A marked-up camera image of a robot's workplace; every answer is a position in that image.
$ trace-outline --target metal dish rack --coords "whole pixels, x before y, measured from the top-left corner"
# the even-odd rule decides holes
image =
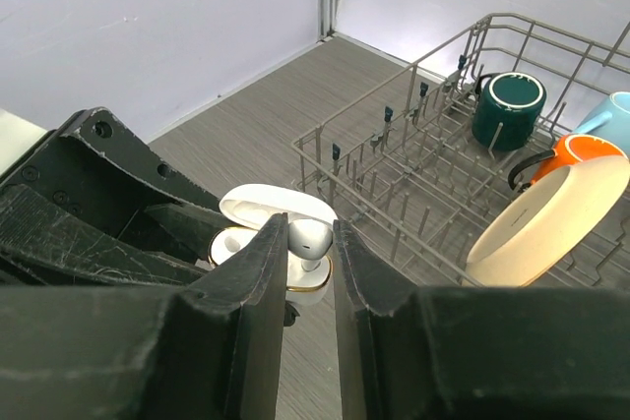
[[[464,272],[466,256],[517,197],[507,173],[570,131],[563,123],[576,109],[573,101],[591,94],[593,106],[593,94],[601,100],[627,90],[630,54],[619,49],[624,35],[610,47],[520,15],[486,16],[295,140],[301,175],[293,185],[350,219],[375,253],[416,282],[465,279],[480,285]],[[575,57],[575,64],[559,65],[562,55]],[[426,67],[449,58],[455,63],[449,76]],[[523,71],[548,89],[555,85],[521,150],[486,149],[472,136],[473,86],[484,63],[486,72]],[[594,231],[535,285],[629,289],[629,231],[626,190]]]

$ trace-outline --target orange mug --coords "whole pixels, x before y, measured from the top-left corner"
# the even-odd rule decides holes
[[[577,162],[587,161],[595,157],[619,155],[627,158],[626,154],[613,143],[591,135],[565,135],[553,150],[545,150],[533,156],[523,159],[515,165],[508,175],[508,184],[511,189],[516,189],[516,178],[528,167],[540,164],[538,171],[528,184],[519,189],[523,192],[530,188],[536,181],[547,175],[554,169],[569,166]]]

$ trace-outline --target rack wire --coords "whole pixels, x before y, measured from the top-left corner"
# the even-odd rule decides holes
[[[578,105],[591,108],[604,94],[627,89],[630,54],[619,49],[622,39],[611,47],[520,15],[488,15],[295,140],[301,174],[293,185],[328,202],[373,251],[418,283],[480,285],[464,271],[466,256],[517,197],[507,173],[569,133]],[[448,76],[426,67],[449,58],[457,66]],[[490,66],[534,74],[550,90],[521,150],[486,149],[472,136],[473,87]],[[628,232],[626,190],[535,284],[630,289]]]

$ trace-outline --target gray wood floor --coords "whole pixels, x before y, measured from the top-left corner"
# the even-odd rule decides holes
[[[387,59],[336,38],[151,146],[217,196],[252,182],[288,187],[300,172],[289,143],[400,70]],[[385,103],[393,99],[383,93]],[[340,140],[344,134],[364,133],[357,125],[360,117],[339,123]],[[284,331],[277,418],[341,418],[336,343],[331,289],[322,303],[304,310],[296,325]]]

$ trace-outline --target green mug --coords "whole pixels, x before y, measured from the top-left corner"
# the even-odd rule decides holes
[[[481,90],[486,79],[489,81]],[[540,81],[523,73],[486,74],[479,76],[475,93],[477,107],[472,117],[472,135],[476,140],[497,151],[522,148],[534,132],[547,99]],[[503,125],[497,135],[500,124]]]

